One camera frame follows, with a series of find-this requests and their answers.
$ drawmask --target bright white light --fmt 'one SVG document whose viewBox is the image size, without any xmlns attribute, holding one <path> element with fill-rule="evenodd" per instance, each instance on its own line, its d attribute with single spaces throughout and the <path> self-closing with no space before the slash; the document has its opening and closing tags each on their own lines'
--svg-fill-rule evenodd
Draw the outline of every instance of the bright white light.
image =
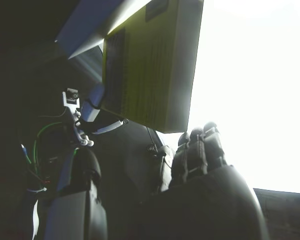
<svg viewBox="0 0 300 240">
<path fill-rule="evenodd" d="M 253 188 L 300 193 L 300 0 L 205 0 L 196 64 L 188 131 L 216 122 Z"/>
</svg>

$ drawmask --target metal bracket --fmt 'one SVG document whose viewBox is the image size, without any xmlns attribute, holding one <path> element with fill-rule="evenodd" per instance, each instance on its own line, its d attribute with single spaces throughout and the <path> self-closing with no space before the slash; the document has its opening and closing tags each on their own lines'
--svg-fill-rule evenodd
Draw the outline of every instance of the metal bracket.
<svg viewBox="0 0 300 240">
<path fill-rule="evenodd" d="M 62 100 L 63 106 L 67 107 L 71 112 L 74 134 L 76 135 L 79 143 L 82 146 L 92 147 L 95 142 L 90 140 L 89 137 L 78 128 L 80 126 L 79 118 L 81 117 L 81 113 L 77 110 L 80 108 L 78 91 L 72 88 L 68 88 L 67 92 L 62 92 Z"/>
</svg>

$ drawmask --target yellow box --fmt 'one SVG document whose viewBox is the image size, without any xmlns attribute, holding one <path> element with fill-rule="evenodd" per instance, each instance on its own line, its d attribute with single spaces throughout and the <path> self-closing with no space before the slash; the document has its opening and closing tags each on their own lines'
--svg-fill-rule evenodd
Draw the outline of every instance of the yellow box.
<svg viewBox="0 0 300 240">
<path fill-rule="evenodd" d="M 102 109 L 162 133 L 185 132 L 203 0 L 152 0 L 104 40 Z"/>
</svg>

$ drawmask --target dark background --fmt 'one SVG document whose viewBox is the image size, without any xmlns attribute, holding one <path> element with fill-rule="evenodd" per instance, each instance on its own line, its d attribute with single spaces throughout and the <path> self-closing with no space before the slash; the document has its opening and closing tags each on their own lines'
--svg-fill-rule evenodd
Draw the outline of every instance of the dark background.
<svg viewBox="0 0 300 240">
<path fill-rule="evenodd" d="M 1 240 L 11 239 L 7 229 L 26 188 L 26 160 L 20 144 L 30 152 L 42 126 L 56 122 L 37 116 L 61 114 L 61 92 L 65 88 L 78 89 L 84 98 L 96 81 L 101 80 L 102 56 L 98 48 L 68 60 L 54 43 L 78 2 L 0 1 Z M 69 118 L 65 114 L 61 120 L 67 122 Z M 134 206 L 153 190 L 155 164 L 147 152 L 151 139 L 145 127 L 130 122 L 93 140 L 102 170 L 99 192 L 107 211 L 109 239 L 123 239 L 129 234 Z M 66 151 L 67 148 L 62 149 L 58 155 L 56 174 Z M 272 239 L 300 239 L 300 194 L 259 189 L 255 192 Z M 39 211 L 41 239 L 46 209 L 41 206 Z"/>
</svg>

